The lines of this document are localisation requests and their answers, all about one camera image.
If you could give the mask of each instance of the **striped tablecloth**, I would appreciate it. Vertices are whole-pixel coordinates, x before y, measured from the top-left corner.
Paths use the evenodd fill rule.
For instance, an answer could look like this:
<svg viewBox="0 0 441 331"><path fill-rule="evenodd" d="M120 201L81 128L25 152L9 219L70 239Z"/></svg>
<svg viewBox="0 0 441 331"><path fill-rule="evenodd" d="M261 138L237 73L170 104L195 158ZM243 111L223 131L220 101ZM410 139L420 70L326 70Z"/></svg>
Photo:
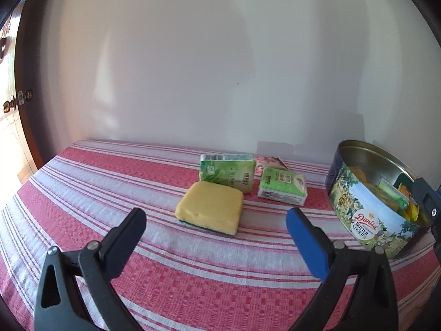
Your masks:
<svg viewBox="0 0 441 331"><path fill-rule="evenodd" d="M146 330L287 330L319 286L285 228L286 204L245 196L236 236L179 222L174 210L198 180L199 155L212 151L80 141L37 172L0 216L0 291L22 325L33 329L45 252L101 240L133 207L147 228L123 274L112 281ZM323 187L327 166L288 161L305 174L303 211L331 240L360 245L334 215ZM411 254L391 261L401 329L414 319L440 273L428 234ZM345 287L328 326L349 298ZM83 283L97 325L103 320Z"/></svg>

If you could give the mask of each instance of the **blue gripper pad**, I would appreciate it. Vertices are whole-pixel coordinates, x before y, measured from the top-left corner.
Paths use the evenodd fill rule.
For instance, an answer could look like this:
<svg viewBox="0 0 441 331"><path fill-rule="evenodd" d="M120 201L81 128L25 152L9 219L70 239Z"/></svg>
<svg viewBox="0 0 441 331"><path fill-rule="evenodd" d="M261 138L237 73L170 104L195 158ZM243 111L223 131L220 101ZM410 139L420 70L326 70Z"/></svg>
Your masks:
<svg viewBox="0 0 441 331"><path fill-rule="evenodd" d="M334 249L323 230L314 227L299 208L288 210L286 228L310 273L322 282L325 281L329 267L334 260Z"/></svg>

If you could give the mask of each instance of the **yellow packet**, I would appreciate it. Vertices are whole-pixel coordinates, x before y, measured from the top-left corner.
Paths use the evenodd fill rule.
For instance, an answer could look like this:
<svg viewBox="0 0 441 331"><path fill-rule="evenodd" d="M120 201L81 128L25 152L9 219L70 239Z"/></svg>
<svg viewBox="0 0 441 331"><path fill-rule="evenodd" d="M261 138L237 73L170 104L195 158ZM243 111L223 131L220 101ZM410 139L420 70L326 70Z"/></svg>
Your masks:
<svg viewBox="0 0 441 331"><path fill-rule="evenodd" d="M409 206L406 209L406 214L410 218L408 221L416 221L418 219L418 215L420 214L420 207L412 203L412 198L410 198L411 192L404 184L401 183L398 190L403 193L404 196L409 198Z"/></svg>

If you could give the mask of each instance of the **door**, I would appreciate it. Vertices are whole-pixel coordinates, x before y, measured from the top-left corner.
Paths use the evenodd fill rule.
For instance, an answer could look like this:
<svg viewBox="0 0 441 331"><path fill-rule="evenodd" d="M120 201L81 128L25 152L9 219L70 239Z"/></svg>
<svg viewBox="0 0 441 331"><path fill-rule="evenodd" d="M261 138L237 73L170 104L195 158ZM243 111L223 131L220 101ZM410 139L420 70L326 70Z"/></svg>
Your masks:
<svg viewBox="0 0 441 331"><path fill-rule="evenodd" d="M15 42L25 1L0 30L0 208L37 171L18 112L23 96L19 94L19 100L15 90Z"/></svg>

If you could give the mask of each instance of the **qr code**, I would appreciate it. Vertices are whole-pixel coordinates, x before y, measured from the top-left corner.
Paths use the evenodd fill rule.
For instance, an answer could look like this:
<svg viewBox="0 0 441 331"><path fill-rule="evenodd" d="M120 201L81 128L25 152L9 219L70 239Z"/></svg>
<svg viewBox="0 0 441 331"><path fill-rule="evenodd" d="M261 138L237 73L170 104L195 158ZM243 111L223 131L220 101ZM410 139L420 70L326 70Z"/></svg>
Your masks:
<svg viewBox="0 0 441 331"><path fill-rule="evenodd" d="M292 183L292 177L289 174L279 173L277 180L286 184Z"/></svg>

